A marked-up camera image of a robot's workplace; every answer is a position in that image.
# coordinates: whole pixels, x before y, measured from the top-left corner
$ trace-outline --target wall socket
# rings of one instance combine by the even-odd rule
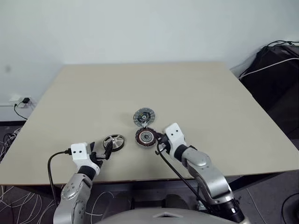
[[[25,106],[24,103],[20,103],[23,101],[23,99],[26,98],[26,97],[12,97],[10,98],[9,100],[9,103],[11,104],[11,106],[14,106],[15,104],[18,105],[19,108],[23,108]]]

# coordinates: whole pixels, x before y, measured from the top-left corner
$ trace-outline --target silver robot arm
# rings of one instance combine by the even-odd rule
[[[53,224],[83,224],[86,203],[90,197],[93,179],[100,173],[102,159],[109,159],[112,142],[105,154],[97,156],[92,152],[94,143],[72,144],[71,154],[78,172],[72,176],[61,192],[61,201],[54,213]]]
[[[213,215],[236,223],[249,224],[249,220],[243,215],[234,199],[234,194],[224,175],[212,164],[210,157],[187,145],[177,123],[165,128],[164,133],[158,134],[159,153],[166,150],[173,160],[182,162],[198,181]]]

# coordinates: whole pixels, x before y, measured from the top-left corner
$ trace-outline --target floor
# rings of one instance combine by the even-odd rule
[[[0,127],[0,141],[2,136],[6,133],[11,133],[18,126],[4,126]],[[294,145],[299,149],[299,140],[293,141]],[[237,177],[229,177],[228,181],[232,181]],[[51,224],[53,223],[54,206],[51,206],[43,214],[41,220],[39,220],[42,213],[50,205],[51,199],[46,197],[39,197],[37,195],[30,194],[29,192],[19,189],[17,187],[11,188],[11,186],[4,186],[3,190],[5,195],[0,196],[0,224]],[[256,203],[258,210],[263,216],[267,224],[281,224],[281,205],[283,201],[291,194],[299,192],[299,171],[286,172],[278,175],[272,179],[264,181],[260,184],[248,188],[248,191],[242,190],[235,193],[235,197],[240,201],[240,206],[246,216],[249,217],[252,224],[263,224],[263,220],[260,217],[252,199]],[[87,204],[87,211],[91,212],[96,198],[102,193],[98,186],[94,186],[91,197]],[[196,200],[192,192],[187,188],[167,188],[167,189],[149,189],[149,190],[135,190],[135,191],[117,191],[111,192],[114,197],[120,197],[123,195],[133,196],[137,201],[146,200],[162,200],[167,194],[180,195],[189,205],[189,208],[194,208]],[[13,208],[6,207],[3,202],[10,205],[22,198],[20,201],[13,204]],[[103,214],[109,202],[112,200],[110,193],[103,194],[97,201],[94,207],[94,214]],[[285,219],[287,224],[297,224],[293,218],[293,210],[299,205],[299,196],[296,195],[290,198],[285,204]],[[93,216],[93,223],[100,221],[102,216]],[[85,223],[90,223],[90,215],[86,215]]]

